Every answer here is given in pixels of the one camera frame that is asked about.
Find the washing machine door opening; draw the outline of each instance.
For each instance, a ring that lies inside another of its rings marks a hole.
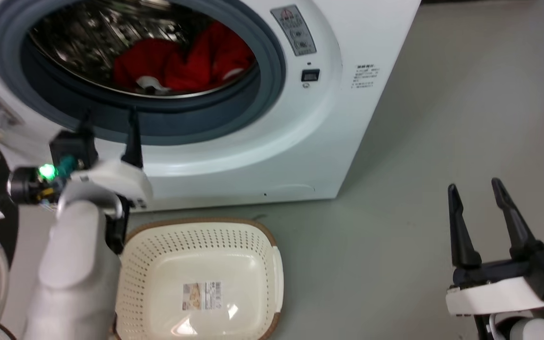
[[[278,39],[238,0],[8,0],[0,6],[0,76],[30,108],[97,137],[179,145],[246,127],[278,99]]]

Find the stainless steel drum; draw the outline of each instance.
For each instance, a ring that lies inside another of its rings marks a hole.
[[[30,37],[46,58],[91,84],[142,97],[194,97],[229,86],[241,77],[202,93],[151,94],[114,84],[114,60],[147,38],[175,41],[188,49],[212,22],[203,13],[167,0],[87,0],[44,17],[33,27]]]

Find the basket handle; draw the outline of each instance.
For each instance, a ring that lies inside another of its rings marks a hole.
[[[277,246],[272,247],[272,262],[274,262],[274,295],[276,297],[276,312],[279,313],[282,309],[282,302],[285,298],[285,274],[282,269],[281,252]]]

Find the green led light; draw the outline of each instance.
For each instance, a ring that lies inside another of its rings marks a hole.
[[[52,164],[44,164],[39,167],[39,176],[42,178],[51,181],[56,177],[56,167]]]

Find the white plastic basket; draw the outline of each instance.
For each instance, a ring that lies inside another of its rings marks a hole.
[[[191,218],[127,238],[116,308],[122,340],[264,340],[276,329],[282,261],[262,224]]]

